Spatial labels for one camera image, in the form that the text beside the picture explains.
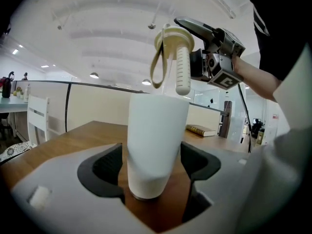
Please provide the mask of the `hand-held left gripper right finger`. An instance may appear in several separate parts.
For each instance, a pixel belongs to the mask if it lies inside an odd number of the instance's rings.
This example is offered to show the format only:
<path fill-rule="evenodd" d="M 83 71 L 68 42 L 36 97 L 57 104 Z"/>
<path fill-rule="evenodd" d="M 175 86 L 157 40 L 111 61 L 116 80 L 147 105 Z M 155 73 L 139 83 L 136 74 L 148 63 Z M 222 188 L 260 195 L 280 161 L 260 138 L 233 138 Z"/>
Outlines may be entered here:
<path fill-rule="evenodd" d="M 181 224 L 162 234 L 236 234 L 240 202 L 232 195 L 247 153 L 182 142 L 180 160 L 190 180 Z"/>

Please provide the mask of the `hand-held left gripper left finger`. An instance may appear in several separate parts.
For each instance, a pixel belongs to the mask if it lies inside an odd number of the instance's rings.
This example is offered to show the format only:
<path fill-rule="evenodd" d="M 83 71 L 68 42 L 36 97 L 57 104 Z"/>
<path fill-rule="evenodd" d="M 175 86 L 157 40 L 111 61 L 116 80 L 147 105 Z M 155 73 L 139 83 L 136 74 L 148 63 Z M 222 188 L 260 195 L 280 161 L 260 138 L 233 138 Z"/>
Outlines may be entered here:
<path fill-rule="evenodd" d="M 124 204 L 116 182 L 122 145 L 52 158 L 20 180 L 11 194 L 46 234 L 153 234 Z"/>

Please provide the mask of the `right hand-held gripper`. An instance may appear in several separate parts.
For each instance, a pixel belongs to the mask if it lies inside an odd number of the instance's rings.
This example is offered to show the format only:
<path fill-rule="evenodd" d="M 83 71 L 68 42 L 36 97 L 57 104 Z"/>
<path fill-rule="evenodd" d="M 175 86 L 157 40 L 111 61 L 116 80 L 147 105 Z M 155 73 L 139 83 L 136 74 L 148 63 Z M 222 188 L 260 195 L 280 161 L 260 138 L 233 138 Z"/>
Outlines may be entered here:
<path fill-rule="evenodd" d="M 232 58 L 241 56 L 245 47 L 233 33 L 189 17 L 177 17 L 174 22 L 206 42 L 204 50 L 198 49 L 189 55 L 191 79 L 207 80 L 208 84 L 224 90 L 243 81 L 234 71 Z"/>

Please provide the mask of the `cream lid with infuser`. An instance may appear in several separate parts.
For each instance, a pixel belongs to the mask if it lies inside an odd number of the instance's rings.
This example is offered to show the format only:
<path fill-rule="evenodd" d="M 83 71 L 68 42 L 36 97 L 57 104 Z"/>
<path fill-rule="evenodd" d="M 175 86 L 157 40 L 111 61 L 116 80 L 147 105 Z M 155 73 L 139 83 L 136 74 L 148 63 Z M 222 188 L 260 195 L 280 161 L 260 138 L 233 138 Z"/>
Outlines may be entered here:
<path fill-rule="evenodd" d="M 154 88 L 160 88 L 165 81 L 169 66 L 167 60 L 175 60 L 175 91 L 180 96 L 189 94 L 191 90 L 190 53 L 194 45 L 194 38 L 186 29 L 170 24 L 163 25 L 154 39 L 156 53 L 150 66 L 151 84 Z M 154 81 L 154 71 L 159 59 L 162 63 L 162 80 L 156 82 Z"/>

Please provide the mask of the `white plastic cup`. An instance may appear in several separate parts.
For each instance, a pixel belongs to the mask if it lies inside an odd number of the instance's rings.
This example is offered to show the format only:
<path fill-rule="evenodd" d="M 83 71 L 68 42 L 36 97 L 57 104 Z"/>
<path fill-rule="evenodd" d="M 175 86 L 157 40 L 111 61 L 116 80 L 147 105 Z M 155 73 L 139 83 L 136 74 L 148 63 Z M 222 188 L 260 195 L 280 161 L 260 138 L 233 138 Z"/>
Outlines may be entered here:
<path fill-rule="evenodd" d="M 129 103 L 127 174 L 132 195 L 159 197 L 183 140 L 189 103 L 176 97 L 133 94 Z"/>

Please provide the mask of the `person's right forearm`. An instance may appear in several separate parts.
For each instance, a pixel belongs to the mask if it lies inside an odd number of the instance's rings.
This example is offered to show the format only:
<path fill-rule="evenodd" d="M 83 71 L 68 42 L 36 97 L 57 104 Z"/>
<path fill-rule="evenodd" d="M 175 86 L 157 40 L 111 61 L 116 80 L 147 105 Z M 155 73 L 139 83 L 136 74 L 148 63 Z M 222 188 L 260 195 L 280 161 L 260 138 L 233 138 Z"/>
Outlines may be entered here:
<path fill-rule="evenodd" d="M 233 57 L 232 62 L 234 71 L 243 77 L 243 82 L 256 94 L 264 99 L 277 102 L 273 94 L 282 81 L 274 75 L 250 65 L 240 57 Z"/>

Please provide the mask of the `brown hardcover book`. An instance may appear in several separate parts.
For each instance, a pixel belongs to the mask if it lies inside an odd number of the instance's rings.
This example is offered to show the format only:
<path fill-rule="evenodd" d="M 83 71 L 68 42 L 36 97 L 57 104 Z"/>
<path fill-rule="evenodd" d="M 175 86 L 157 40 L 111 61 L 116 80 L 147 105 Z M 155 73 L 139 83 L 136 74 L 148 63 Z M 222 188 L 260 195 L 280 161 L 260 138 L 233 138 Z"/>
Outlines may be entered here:
<path fill-rule="evenodd" d="M 201 137 L 212 137 L 216 135 L 216 131 L 215 130 L 211 130 L 209 128 L 200 126 L 200 125 L 191 125 L 191 124 L 187 124 L 186 125 L 186 130 L 199 135 Z"/>

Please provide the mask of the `brown wooden table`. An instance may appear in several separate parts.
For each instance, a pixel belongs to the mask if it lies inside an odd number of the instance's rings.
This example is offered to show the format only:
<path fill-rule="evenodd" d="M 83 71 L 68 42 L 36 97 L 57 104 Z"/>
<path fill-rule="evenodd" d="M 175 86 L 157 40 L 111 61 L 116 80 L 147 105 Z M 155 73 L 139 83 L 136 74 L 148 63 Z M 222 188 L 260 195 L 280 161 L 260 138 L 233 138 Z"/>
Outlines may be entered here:
<path fill-rule="evenodd" d="M 92 121 L 38 145 L 36 148 L 0 166 L 0 170 L 11 194 L 13 187 L 20 180 L 33 172 L 42 163 L 52 158 L 98 146 L 121 144 L 122 167 L 119 171 L 118 179 L 110 178 L 108 182 L 116 182 L 123 190 L 125 207 L 141 223 L 151 229 L 153 234 L 165 232 L 170 228 L 179 226 L 190 187 L 190 180 L 180 160 L 181 145 L 162 194 L 154 199 L 140 200 L 132 195 L 128 185 L 127 133 L 128 126 Z M 218 136 L 199 137 L 186 130 L 182 142 L 187 142 L 193 146 L 247 153 L 242 144 L 231 144 L 227 139 Z"/>

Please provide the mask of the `patterned white cushion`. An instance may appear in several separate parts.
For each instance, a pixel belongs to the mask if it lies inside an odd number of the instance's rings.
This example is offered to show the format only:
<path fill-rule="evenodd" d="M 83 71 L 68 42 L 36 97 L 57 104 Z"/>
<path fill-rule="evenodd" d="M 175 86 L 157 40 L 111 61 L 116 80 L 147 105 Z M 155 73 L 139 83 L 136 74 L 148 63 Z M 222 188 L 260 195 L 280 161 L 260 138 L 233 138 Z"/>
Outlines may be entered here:
<path fill-rule="evenodd" d="M 36 144 L 30 141 L 14 144 L 8 147 L 2 154 L 0 154 L 0 163 L 6 161 L 7 159 L 18 156 L 26 151 L 29 151 L 36 146 Z"/>

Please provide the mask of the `cream partition panel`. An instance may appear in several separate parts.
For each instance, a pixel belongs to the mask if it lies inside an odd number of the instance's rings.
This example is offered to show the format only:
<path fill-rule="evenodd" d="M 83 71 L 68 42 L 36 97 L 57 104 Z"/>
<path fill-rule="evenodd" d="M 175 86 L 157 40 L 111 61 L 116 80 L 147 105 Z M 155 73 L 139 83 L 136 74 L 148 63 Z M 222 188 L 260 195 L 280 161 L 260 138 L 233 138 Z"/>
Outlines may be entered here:
<path fill-rule="evenodd" d="M 90 121 L 127 125 L 130 97 L 134 94 L 137 91 L 73 83 L 67 103 L 67 131 Z M 217 131 L 220 118 L 221 111 L 190 103 L 186 123 Z"/>

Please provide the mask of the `person's dark shirt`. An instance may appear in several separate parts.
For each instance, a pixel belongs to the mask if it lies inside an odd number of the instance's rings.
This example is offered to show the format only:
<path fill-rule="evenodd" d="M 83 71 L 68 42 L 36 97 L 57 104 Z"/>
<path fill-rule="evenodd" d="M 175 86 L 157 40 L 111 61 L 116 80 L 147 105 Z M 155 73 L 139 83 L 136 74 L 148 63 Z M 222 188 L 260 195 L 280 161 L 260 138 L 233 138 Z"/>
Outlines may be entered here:
<path fill-rule="evenodd" d="M 259 68 L 284 80 L 312 39 L 312 0 L 250 0 Z"/>

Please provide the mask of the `light blue table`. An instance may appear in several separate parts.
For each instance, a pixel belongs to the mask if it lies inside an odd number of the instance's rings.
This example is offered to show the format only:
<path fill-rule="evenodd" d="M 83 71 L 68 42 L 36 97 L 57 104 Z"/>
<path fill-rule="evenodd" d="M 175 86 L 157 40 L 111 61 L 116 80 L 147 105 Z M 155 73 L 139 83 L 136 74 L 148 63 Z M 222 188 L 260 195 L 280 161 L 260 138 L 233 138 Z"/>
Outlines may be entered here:
<path fill-rule="evenodd" d="M 15 96 L 4 98 L 0 96 L 0 113 L 27 112 L 28 104 Z"/>

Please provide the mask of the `white bottle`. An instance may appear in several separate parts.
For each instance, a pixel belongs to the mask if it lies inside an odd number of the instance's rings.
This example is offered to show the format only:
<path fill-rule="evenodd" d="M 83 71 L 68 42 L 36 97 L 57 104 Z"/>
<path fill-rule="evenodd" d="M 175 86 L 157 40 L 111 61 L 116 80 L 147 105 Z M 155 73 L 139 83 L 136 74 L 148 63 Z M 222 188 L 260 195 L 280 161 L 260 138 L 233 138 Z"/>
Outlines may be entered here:
<path fill-rule="evenodd" d="M 23 99 L 23 101 L 25 102 L 25 103 L 27 103 L 28 102 L 28 100 L 29 100 L 29 95 L 30 95 L 30 84 L 28 84 L 27 86 L 26 86 L 26 88 L 25 88 L 25 91 L 24 91 L 24 99 Z"/>

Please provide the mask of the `black curved railing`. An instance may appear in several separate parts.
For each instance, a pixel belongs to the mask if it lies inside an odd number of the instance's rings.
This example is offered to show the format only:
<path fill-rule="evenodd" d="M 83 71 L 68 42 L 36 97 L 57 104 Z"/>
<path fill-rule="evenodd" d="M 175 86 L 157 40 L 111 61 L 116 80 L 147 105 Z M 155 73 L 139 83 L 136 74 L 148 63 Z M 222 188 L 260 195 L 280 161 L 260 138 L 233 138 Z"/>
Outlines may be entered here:
<path fill-rule="evenodd" d="M 67 123 L 67 111 L 68 111 L 68 103 L 69 103 L 69 97 L 70 97 L 70 92 L 71 92 L 71 87 L 73 85 L 84 85 L 84 86 L 92 86 L 92 87 L 99 87 L 99 88 L 105 88 L 105 89 L 111 89 L 111 90 L 117 90 L 117 91 L 123 91 L 123 92 L 129 92 L 129 93 L 136 93 L 136 94 L 147 94 L 147 92 L 144 92 L 143 90 L 133 90 L 133 89 L 125 89 L 125 88 L 120 88 L 120 87 L 114 87 L 111 85 L 101 85 L 101 84 L 92 84 L 92 83 L 83 83 L 83 82 L 74 82 L 74 81 L 57 81 L 57 80 L 17 80 L 13 81 L 13 88 L 16 89 L 18 86 L 24 90 L 24 85 L 18 85 L 19 82 L 26 82 L 27 84 L 30 84 L 31 82 L 44 82 L 44 83 L 61 83 L 61 84 L 68 84 L 67 92 L 66 92 L 66 102 L 65 102 L 65 130 L 68 130 L 68 123 Z M 211 107 L 204 107 L 198 104 L 195 104 L 193 102 L 189 102 L 190 105 L 197 106 L 197 107 L 202 107 L 204 109 L 210 109 L 216 112 L 220 112 L 220 119 L 221 122 L 219 125 L 225 125 L 224 121 L 228 121 L 228 126 L 230 125 L 230 113 L 221 111 L 218 109 L 214 109 Z"/>

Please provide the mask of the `black bag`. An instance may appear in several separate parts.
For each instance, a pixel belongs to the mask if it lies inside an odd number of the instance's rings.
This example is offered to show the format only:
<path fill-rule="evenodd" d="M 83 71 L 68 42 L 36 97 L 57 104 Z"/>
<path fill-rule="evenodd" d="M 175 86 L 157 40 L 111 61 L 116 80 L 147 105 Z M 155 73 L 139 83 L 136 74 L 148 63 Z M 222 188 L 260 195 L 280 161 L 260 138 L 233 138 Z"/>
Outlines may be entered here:
<path fill-rule="evenodd" d="M 13 80 L 14 80 L 14 71 L 10 72 L 8 77 L 2 78 L 2 97 L 3 98 L 10 98 Z"/>

